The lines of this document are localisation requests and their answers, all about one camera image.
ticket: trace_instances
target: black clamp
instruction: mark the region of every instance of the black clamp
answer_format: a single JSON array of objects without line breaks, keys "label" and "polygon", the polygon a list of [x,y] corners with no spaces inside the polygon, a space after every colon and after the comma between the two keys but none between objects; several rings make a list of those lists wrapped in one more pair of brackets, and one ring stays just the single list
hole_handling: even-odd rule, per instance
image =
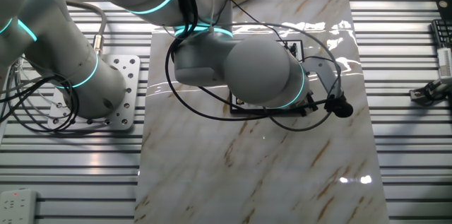
[{"label": "black clamp", "polygon": [[347,118],[353,114],[353,106],[347,103],[343,94],[337,99],[331,95],[325,103],[325,110],[333,112],[339,118]]}]

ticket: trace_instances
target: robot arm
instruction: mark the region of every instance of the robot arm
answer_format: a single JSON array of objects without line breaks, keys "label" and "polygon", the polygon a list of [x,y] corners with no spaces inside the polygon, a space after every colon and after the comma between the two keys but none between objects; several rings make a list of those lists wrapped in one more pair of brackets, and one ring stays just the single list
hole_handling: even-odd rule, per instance
[{"label": "robot arm", "polygon": [[[180,33],[186,19],[180,3],[186,0],[108,0],[143,20],[155,25],[172,26]],[[209,22],[213,10],[218,25],[232,22],[232,4],[226,0],[196,0],[200,21]],[[239,99],[269,108],[291,108],[302,102],[309,94],[306,69],[277,42],[260,38],[233,40],[232,27],[220,26],[207,31],[208,24],[199,23],[204,31],[196,37],[183,41],[174,56],[176,79],[191,86],[218,86],[227,84]],[[334,84],[335,76],[329,66],[318,70],[327,91]],[[348,112],[337,114],[347,117]]]},{"label": "robot arm", "polygon": [[[2,69],[25,53],[41,75],[68,78],[80,100],[78,114],[87,119],[104,117],[121,104],[126,93],[123,76],[96,55],[71,20],[65,0],[0,2],[0,20],[9,22],[0,33]],[[4,4],[14,9],[4,10]],[[58,82],[52,83],[69,104],[68,93]]]}]

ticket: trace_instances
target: perforated metal plate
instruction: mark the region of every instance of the perforated metal plate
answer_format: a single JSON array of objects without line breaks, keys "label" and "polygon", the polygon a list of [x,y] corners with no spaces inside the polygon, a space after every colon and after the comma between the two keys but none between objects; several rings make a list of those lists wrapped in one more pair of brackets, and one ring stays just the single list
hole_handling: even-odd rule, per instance
[{"label": "perforated metal plate", "polygon": [[[129,130],[133,126],[135,116],[136,94],[138,88],[138,74],[140,72],[140,58],[134,55],[103,55],[102,59],[116,67],[126,80],[126,88],[131,91],[127,92],[122,103],[110,115],[100,119],[84,119],[76,118],[76,123],[69,127],[69,130],[86,131],[93,129],[99,131],[124,131]],[[55,89],[53,101],[55,103],[64,103],[63,95],[59,90]],[[70,112],[67,107],[57,107],[52,104],[50,107],[50,115],[53,117],[62,117]],[[50,128],[55,129],[61,126],[65,119],[48,119],[47,124]]]}]

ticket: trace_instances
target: marble surface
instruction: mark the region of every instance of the marble surface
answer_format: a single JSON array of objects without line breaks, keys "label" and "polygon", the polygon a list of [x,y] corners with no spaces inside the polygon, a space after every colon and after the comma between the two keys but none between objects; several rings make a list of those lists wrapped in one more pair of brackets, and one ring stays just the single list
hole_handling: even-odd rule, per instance
[{"label": "marble surface", "polygon": [[[259,20],[294,25],[327,44],[341,63],[355,112],[347,119],[332,115],[302,133],[268,119],[204,119],[170,92],[164,64],[172,38],[154,34],[135,223],[388,223],[349,1],[251,0],[243,7]],[[234,20],[249,19],[234,11]],[[300,34],[278,30],[287,40],[302,39],[305,55],[326,55]],[[234,28],[237,39],[271,34],[264,27]],[[314,99],[324,99],[318,78],[309,80]],[[230,117],[227,106],[197,88],[174,85],[197,110]],[[228,96],[225,86],[211,90]],[[321,107],[308,117],[278,119],[301,128],[324,115]]]}]

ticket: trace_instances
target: metal slotted table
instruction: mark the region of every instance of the metal slotted table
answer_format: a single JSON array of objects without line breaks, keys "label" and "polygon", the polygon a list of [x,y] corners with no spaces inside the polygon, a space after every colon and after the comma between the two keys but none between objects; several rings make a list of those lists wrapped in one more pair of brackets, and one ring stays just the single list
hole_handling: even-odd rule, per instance
[{"label": "metal slotted table", "polygon": [[[35,134],[9,119],[0,145],[0,191],[39,192],[38,224],[132,224],[143,133],[151,32],[155,26],[105,0],[105,54],[141,59],[134,128],[84,138]],[[410,103],[408,90],[437,78],[429,24],[434,0],[350,0],[391,224],[452,222],[452,126],[447,103]],[[69,8],[88,39],[100,18]],[[51,97],[53,88],[42,93]],[[44,111],[49,105],[31,97]],[[39,117],[43,123],[47,118]]]}]

